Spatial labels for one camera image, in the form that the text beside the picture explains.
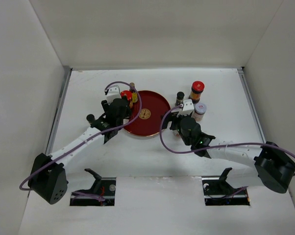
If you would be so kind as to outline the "white-lid chili paste jar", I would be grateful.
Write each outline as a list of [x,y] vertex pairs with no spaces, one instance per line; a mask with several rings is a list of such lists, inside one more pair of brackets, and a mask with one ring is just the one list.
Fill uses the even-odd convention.
[[197,103],[194,105],[193,118],[196,121],[201,121],[207,111],[207,106],[204,103]]

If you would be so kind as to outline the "black-cap white salt bottle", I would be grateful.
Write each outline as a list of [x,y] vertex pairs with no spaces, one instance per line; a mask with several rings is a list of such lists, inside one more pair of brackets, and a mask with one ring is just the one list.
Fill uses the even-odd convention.
[[92,124],[95,121],[95,116],[93,114],[89,114],[87,115],[86,120]]

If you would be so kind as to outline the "small yellow-label brown bottle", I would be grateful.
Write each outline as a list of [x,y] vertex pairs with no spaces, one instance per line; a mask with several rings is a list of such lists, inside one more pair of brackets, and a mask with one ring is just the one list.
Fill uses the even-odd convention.
[[129,91],[132,94],[132,103],[136,103],[138,101],[138,96],[137,96],[137,93],[135,92],[134,88],[135,88],[135,84],[133,82],[131,82]]

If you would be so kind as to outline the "black-cap spice bottle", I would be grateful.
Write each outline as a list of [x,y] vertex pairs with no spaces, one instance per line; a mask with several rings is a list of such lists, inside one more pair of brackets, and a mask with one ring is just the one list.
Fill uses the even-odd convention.
[[185,94],[183,92],[178,92],[176,94],[175,106],[180,106],[183,103],[184,95]]

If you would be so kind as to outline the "red-lid dark sauce jar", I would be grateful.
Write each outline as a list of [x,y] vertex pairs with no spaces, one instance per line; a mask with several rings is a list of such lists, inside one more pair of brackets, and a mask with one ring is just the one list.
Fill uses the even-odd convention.
[[191,99],[193,103],[198,103],[200,101],[200,97],[204,91],[204,88],[205,88],[205,85],[202,81],[193,82],[191,86],[189,99]]

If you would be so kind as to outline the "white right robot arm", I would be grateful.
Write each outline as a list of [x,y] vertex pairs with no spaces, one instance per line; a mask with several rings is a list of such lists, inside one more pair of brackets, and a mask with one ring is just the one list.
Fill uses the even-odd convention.
[[295,162],[273,142],[239,145],[221,141],[202,132],[200,124],[191,116],[173,118],[170,129],[177,131],[185,145],[199,157],[245,165],[244,169],[224,169],[218,181],[222,193],[248,186],[265,186],[274,192],[286,193],[295,176]]

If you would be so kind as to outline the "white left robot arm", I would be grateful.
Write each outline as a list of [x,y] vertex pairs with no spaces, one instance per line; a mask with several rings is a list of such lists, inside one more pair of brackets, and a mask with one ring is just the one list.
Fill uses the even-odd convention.
[[131,116],[130,102],[125,96],[111,103],[103,100],[101,104],[104,114],[97,119],[88,115],[90,127],[80,137],[50,155],[41,153],[35,158],[27,184],[49,204],[57,203],[67,191],[65,168],[69,163],[80,160],[88,147],[97,148],[107,143],[124,127],[123,120]]

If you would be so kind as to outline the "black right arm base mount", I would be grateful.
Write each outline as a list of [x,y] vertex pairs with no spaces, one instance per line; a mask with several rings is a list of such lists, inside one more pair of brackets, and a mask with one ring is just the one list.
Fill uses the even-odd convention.
[[202,177],[204,203],[206,206],[249,206],[246,187],[233,188],[226,182],[231,167],[220,176]]

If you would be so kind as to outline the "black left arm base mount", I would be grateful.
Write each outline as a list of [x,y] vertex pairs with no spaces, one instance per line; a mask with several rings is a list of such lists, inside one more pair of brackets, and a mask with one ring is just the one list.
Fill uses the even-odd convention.
[[101,177],[95,171],[86,168],[94,182],[89,189],[80,189],[71,193],[70,206],[106,207],[115,205],[116,178]]

